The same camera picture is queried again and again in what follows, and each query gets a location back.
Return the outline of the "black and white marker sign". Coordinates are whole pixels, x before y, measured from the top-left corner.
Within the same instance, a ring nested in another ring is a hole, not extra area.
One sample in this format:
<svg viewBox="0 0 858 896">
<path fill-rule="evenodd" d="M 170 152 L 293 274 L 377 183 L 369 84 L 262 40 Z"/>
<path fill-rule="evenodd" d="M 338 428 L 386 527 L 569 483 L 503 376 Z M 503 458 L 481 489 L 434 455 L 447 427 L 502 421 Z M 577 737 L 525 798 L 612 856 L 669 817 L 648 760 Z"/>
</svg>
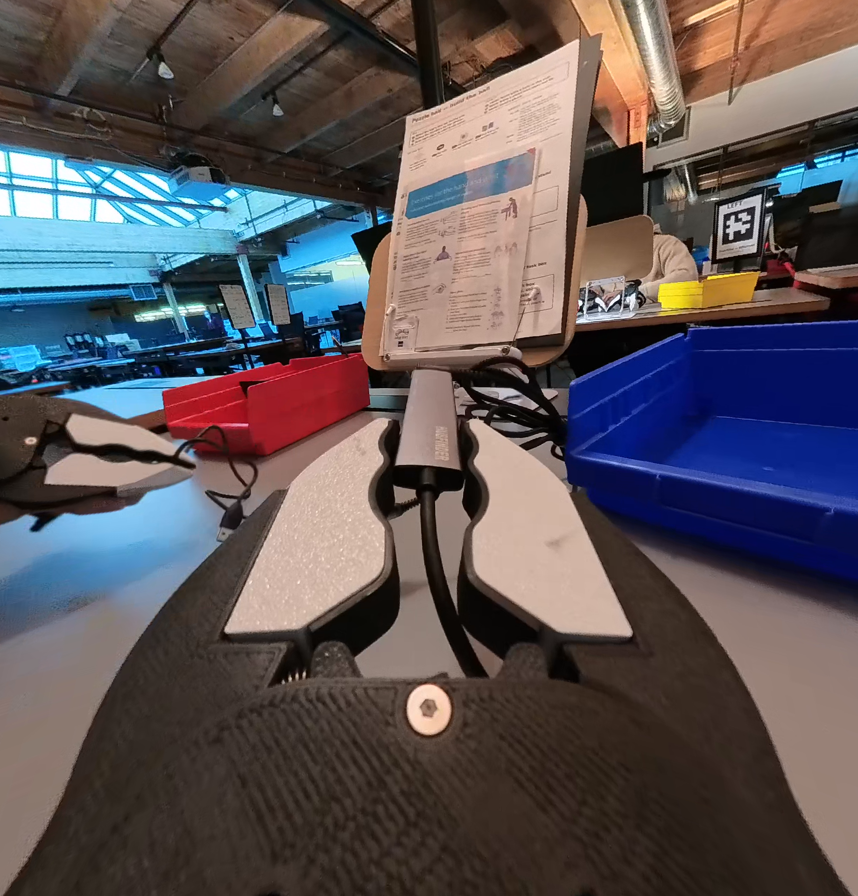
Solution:
<svg viewBox="0 0 858 896">
<path fill-rule="evenodd" d="M 746 273 L 759 268 L 766 202 L 766 187 L 715 202 L 710 241 L 714 273 Z"/>
</svg>

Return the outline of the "yellow plastic bin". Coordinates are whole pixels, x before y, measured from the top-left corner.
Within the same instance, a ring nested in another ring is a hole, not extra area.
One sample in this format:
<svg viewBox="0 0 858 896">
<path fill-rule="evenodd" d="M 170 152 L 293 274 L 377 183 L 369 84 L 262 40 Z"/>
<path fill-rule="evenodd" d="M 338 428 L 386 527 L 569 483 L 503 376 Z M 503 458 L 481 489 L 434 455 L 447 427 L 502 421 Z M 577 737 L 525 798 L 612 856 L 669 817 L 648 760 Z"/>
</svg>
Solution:
<svg viewBox="0 0 858 896">
<path fill-rule="evenodd" d="M 723 308 L 753 301 L 759 272 L 710 275 L 702 280 L 663 283 L 658 302 L 666 310 Z"/>
</svg>

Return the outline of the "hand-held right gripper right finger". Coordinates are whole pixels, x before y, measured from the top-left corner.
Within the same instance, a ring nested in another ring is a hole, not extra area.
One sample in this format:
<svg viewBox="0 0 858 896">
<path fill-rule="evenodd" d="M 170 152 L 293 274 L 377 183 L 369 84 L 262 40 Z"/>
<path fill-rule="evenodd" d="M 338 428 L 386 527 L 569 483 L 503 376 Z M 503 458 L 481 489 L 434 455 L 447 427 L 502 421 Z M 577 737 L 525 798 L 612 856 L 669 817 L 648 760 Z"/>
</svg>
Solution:
<svg viewBox="0 0 858 896">
<path fill-rule="evenodd" d="M 466 422 L 461 436 L 468 595 L 542 641 L 630 641 L 632 626 L 568 487 L 485 423 Z"/>
</svg>

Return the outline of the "red plastic bin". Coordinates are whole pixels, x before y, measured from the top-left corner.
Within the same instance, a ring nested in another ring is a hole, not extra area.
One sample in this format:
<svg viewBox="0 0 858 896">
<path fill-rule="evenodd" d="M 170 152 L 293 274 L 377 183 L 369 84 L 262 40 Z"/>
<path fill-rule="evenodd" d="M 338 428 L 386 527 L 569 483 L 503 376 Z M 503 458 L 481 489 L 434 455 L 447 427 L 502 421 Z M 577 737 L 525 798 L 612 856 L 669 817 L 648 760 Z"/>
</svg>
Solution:
<svg viewBox="0 0 858 896">
<path fill-rule="evenodd" d="M 268 456 L 366 409 L 363 356 L 296 358 L 163 392 L 166 426 L 182 441 L 205 431 L 198 454 Z"/>
</svg>

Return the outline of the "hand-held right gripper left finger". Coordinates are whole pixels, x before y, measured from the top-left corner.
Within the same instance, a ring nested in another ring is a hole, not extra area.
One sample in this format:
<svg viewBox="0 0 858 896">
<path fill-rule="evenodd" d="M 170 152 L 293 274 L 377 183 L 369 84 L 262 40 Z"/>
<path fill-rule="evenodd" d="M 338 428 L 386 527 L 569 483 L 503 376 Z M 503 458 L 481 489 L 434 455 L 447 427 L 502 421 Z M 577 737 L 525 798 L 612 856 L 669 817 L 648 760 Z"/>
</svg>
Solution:
<svg viewBox="0 0 858 896">
<path fill-rule="evenodd" d="M 390 578 L 394 549 L 379 486 L 400 425 L 378 419 L 291 483 L 245 575 L 224 634 L 306 641 Z"/>
</svg>

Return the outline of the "small blue-header instruction sheet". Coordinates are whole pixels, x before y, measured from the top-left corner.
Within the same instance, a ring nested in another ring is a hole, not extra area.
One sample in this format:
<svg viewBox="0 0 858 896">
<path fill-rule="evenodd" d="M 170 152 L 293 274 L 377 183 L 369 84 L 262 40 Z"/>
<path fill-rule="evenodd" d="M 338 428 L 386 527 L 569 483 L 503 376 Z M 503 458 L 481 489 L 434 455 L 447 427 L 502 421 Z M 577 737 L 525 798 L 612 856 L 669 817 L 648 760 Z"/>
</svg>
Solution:
<svg viewBox="0 0 858 896">
<path fill-rule="evenodd" d="M 393 218 L 386 354 L 515 339 L 538 163 L 538 148 L 523 143 L 404 183 Z"/>
</svg>

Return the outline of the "person's left hand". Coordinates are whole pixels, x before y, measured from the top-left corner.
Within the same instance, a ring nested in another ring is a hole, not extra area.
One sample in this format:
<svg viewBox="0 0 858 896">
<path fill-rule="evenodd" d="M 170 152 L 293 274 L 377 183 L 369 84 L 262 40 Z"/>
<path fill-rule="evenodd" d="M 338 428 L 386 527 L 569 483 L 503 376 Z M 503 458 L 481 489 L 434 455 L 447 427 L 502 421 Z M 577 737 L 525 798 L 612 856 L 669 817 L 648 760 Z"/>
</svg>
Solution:
<svg viewBox="0 0 858 896">
<path fill-rule="evenodd" d="M 51 508 L 43 511 L 43 514 L 49 514 L 54 517 L 58 516 L 88 516 L 92 514 L 103 514 L 109 512 L 122 511 L 138 504 L 143 496 L 131 497 L 90 497 L 73 504 L 67 504 L 60 508 Z M 7 525 L 13 521 L 18 521 L 23 517 L 33 516 L 31 510 L 17 507 L 8 502 L 0 501 L 0 526 Z"/>
</svg>

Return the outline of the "silver ventilation duct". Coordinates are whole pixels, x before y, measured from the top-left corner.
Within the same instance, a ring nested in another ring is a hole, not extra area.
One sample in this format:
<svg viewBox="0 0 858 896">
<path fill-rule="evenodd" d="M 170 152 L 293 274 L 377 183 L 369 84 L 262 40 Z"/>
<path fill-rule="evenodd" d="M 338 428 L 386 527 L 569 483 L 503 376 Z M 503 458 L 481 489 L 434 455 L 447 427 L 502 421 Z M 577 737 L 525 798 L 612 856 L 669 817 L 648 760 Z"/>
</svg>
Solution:
<svg viewBox="0 0 858 896">
<path fill-rule="evenodd" d="M 655 115 L 647 138 L 658 139 L 681 125 L 688 112 L 666 1 L 615 1 L 615 17 L 635 44 Z"/>
</svg>

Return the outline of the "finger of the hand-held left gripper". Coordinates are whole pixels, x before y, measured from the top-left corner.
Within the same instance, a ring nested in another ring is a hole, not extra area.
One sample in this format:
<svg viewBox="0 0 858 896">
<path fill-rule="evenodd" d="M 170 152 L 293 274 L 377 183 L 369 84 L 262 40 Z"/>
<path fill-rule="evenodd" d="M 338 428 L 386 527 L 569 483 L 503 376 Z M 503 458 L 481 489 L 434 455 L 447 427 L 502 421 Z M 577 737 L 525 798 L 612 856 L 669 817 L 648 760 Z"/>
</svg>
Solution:
<svg viewBox="0 0 858 896">
<path fill-rule="evenodd" d="M 110 462 L 100 457 L 64 457 L 45 472 L 52 487 L 157 490 L 191 478 L 195 468 L 173 463 Z"/>
<path fill-rule="evenodd" d="M 160 435 L 124 420 L 73 413 L 64 431 L 79 451 L 103 457 L 172 457 L 176 452 Z"/>
</svg>

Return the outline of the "black ceiling pole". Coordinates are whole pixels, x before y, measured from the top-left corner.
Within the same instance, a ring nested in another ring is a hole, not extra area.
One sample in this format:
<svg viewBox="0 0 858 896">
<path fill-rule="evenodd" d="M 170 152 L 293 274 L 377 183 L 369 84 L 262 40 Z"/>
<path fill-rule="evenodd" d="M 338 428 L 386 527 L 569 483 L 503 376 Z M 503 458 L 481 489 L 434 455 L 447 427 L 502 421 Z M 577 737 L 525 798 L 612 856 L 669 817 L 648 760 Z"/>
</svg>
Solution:
<svg viewBox="0 0 858 896">
<path fill-rule="evenodd" d="M 423 109 L 445 100 L 443 62 L 434 1 L 410 1 Z"/>
</svg>

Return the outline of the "large printed instruction sheet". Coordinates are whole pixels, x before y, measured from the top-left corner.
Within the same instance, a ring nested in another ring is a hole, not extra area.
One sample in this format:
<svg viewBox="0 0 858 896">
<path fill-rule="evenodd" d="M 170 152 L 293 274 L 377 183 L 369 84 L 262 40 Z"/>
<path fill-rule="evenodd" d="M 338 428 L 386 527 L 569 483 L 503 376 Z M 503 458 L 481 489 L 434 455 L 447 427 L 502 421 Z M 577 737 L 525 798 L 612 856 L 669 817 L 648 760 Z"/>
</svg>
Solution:
<svg viewBox="0 0 858 896">
<path fill-rule="evenodd" d="M 520 324 L 515 339 L 499 347 L 544 340 L 563 330 L 579 53 L 580 42 L 573 41 L 463 96 L 413 114 L 406 123 L 393 218 L 401 188 L 414 175 L 517 144 L 539 150 Z"/>
</svg>

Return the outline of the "grey usb hub with cable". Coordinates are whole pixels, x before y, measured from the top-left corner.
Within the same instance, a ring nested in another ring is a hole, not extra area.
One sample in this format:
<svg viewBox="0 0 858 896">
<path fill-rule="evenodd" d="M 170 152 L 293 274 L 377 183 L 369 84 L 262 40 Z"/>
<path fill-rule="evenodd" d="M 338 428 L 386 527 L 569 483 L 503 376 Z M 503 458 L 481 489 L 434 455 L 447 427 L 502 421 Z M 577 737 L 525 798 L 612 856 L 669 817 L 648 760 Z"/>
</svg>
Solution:
<svg viewBox="0 0 858 896">
<path fill-rule="evenodd" d="M 461 491 L 465 481 L 450 372 L 417 369 L 411 375 L 393 481 L 397 487 L 415 492 L 426 580 L 457 665 L 468 678 L 486 678 L 487 672 L 459 620 L 438 534 L 439 496 Z"/>
</svg>

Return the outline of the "clear acrylic holder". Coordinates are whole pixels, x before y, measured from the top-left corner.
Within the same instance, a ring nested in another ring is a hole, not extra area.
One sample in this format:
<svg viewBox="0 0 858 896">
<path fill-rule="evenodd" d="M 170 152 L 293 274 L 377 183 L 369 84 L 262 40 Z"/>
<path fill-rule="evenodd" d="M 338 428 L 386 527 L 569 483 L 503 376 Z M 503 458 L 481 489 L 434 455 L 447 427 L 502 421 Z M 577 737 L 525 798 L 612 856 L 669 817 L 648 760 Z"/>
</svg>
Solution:
<svg viewBox="0 0 858 896">
<path fill-rule="evenodd" d="M 634 316 L 647 302 L 640 286 L 625 277 L 589 281 L 580 289 L 577 324 Z"/>
</svg>

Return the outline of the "blue plastic bin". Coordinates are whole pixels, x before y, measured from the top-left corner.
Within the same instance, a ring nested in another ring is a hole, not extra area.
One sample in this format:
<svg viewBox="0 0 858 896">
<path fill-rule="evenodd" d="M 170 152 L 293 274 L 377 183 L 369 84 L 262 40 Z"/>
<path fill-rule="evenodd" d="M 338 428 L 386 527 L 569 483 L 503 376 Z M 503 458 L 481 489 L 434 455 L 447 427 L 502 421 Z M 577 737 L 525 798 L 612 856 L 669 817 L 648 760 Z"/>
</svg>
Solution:
<svg viewBox="0 0 858 896">
<path fill-rule="evenodd" d="M 604 509 L 858 583 L 858 321 L 697 327 L 574 380 Z"/>
</svg>

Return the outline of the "black monitor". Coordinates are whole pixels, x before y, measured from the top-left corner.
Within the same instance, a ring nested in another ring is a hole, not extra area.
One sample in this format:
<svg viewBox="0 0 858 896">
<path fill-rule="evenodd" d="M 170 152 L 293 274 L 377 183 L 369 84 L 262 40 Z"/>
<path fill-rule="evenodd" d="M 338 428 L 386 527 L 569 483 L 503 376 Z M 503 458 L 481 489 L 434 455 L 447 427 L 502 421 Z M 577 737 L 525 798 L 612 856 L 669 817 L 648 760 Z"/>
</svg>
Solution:
<svg viewBox="0 0 858 896">
<path fill-rule="evenodd" d="M 391 229 L 392 222 L 386 221 L 350 235 L 368 274 L 372 272 L 373 258 L 379 243 L 390 234 Z"/>
<path fill-rule="evenodd" d="M 587 205 L 588 227 L 643 214 L 643 178 L 639 142 L 587 158 L 580 193 Z"/>
</svg>

